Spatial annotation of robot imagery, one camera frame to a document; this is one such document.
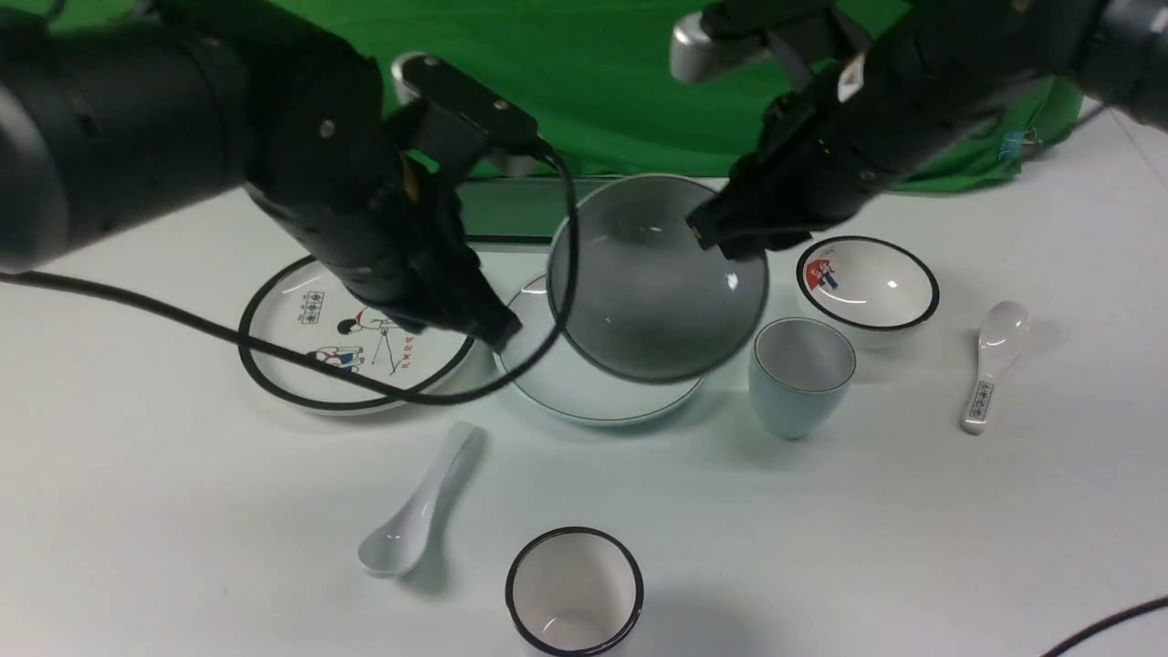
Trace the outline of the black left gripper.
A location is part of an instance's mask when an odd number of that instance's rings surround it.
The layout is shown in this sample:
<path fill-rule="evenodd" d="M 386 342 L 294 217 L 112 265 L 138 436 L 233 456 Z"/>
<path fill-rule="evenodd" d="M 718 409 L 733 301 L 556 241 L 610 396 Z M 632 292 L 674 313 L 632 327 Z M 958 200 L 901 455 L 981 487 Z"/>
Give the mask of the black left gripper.
<path fill-rule="evenodd" d="M 376 101 L 251 109 L 246 191 L 359 302 L 501 352 L 523 325 L 464 237 L 463 182 L 392 141 L 389 117 Z"/>

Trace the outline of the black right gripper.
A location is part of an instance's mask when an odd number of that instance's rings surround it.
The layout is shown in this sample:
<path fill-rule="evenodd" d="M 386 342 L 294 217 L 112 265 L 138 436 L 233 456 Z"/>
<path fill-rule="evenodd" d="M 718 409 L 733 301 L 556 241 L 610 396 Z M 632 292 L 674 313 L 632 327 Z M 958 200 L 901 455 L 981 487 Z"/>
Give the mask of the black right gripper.
<path fill-rule="evenodd" d="M 922 55 L 863 55 L 797 94 L 725 188 L 684 216 L 731 261 L 801 245 L 843 224 L 987 120 L 987 87 Z"/>

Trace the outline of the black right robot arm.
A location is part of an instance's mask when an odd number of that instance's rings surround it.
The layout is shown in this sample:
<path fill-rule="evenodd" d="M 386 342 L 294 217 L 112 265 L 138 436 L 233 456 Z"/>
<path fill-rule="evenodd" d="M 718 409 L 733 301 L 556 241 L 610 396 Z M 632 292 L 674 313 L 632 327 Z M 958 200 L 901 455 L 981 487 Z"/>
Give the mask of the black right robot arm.
<path fill-rule="evenodd" d="M 1047 79 L 1164 129 L 1163 1 L 913 1 L 872 37 L 833 1 L 717 1 L 680 18 L 673 78 L 776 62 L 756 146 L 688 216 L 729 260 L 843 224 Z"/>

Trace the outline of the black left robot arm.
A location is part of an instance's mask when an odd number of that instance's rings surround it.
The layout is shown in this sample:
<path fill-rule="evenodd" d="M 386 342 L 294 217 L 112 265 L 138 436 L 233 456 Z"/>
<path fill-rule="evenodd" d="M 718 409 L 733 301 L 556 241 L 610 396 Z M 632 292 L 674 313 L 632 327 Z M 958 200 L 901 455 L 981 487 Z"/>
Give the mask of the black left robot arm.
<path fill-rule="evenodd" d="M 228 191 L 366 307 L 501 350 L 520 320 L 464 237 L 456 187 L 538 139 L 422 51 L 391 65 L 270 1 L 151 1 L 55 32 L 4 8 L 4 274 L 29 274 Z"/>

